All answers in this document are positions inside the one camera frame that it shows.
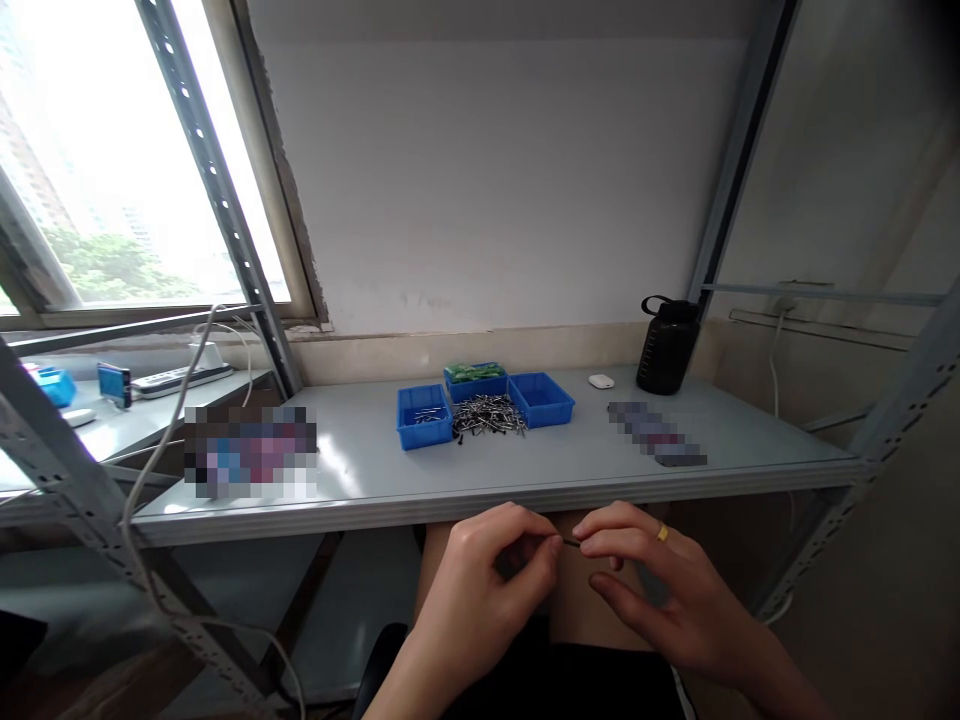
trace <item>power strip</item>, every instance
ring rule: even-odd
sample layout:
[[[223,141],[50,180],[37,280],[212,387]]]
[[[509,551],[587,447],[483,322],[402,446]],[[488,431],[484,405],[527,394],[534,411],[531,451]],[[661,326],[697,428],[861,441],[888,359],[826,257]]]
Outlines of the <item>power strip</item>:
[[[184,375],[188,368],[182,367],[176,370],[148,375],[147,377],[137,378],[130,383],[130,387],[140,393],[143,400],[153,400],[164,395],[172,395],[180,389],[180,383],[183,382]],[[214,380],[233,374],[233,366],[222,365],[218,368],[209,368],[207,370],[194,370],[190,376],[190,383],[187,387],[196,387],[204,385]]]

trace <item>white wall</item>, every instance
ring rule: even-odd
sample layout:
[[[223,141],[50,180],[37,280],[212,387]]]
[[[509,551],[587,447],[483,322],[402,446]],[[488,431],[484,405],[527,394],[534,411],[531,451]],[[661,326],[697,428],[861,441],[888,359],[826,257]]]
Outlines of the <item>white wall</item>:
[[[957,128],[947,122],[953,88],[930,50],[912,0],[802,4],[721,282],[797,279],[864,292],[949,287],[960,270],[960,244],[947,242],[946,225],[937,219],[943,210],[933,206],[944,203],[937,193],[957,198],[955,183],[947,188],[938,181]],[[914,241],[917,235],[922,241]],[[909,279],[904,271],[878,282],[871,263],[891,246],[910,248]],[[765,304],[758,296],[725,295],[712,310],[726,316],[732,308],[759,311]],[[821,320],[844,323],[847,310],[828,304]],[[885,307],[856,324],[912,333],[924,318],[922,311]]]
[[[685,293],[761,3],[250,5],[337,333],[629,322]]]

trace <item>hand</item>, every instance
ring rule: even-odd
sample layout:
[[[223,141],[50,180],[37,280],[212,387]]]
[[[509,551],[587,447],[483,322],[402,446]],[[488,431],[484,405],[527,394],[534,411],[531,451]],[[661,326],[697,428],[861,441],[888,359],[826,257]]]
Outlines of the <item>hand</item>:
[[[430,658],[450,700],[493,669],[553,589],[561,546],[549,520],[513,503],[453,526],[407,640],[417,656]],[[504,550],[528,560],[509,581],[496,569]]]
[[[593,511],[573,529],[586,557],[608,557],[615,570],[624,558],[638,560],[669,586],[669,602],[657,609],[609,573],[594,573],[590,586],[617,617],[672,665],[737,688],[771,717],[830,717],[776,636],[740,604],[703,548],[674,528],[660,542],[659,531],[659,520],[625,502]]]

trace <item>blue plastic bin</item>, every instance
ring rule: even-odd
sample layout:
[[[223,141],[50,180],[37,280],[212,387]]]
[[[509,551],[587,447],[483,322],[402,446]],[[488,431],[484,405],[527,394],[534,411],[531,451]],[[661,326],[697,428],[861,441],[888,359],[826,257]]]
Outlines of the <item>blue plastic bin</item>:
[[[77,395],[77,386],[66,370],[55,367],[40,368],[34,375],[37,385],[58,408],[70,407]]]
[[[546,373],[511,375],[510,399],[520,409],[528,428],[568,423],[576,405]]]
[[[480,363],[473,367],[483,367],[484,365],[494,365],[495,363]],[[507,392],[507,376],[498,378],[487,378],[485,380],[474,380],[467,383],[450,382],[450,373],[443,369],[443,378],[447,381],[447,392],[450,393],[450,399],[455,403],[462,403],[465,400],[472,400],[477,395],[504,395]]]
[[[443,408],[437,413],[442,418],[416,424],[418,410]],[[397,390],[397,432],[404,450],[415,450],[427,445],[439,445],[453,440],[453,412],[443,385],[421,385]]]

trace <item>electrical outlet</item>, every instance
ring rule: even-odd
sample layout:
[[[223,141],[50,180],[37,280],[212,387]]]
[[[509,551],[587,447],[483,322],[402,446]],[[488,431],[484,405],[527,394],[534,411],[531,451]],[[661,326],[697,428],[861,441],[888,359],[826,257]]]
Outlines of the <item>electrical outlet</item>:
[[[806,280],[781,280],[777,283],[778,287],[789,290],[790,288],[804,290],[830,290],[833,283],[809,282]],[[804,322],[816,322],[823,308],[823,298],[797,297],[786,293],[780,296],[773,296],[767,301],[764,313],[778,317],[780,313],[786,311],[787,317],[791,320],[803,320]]]

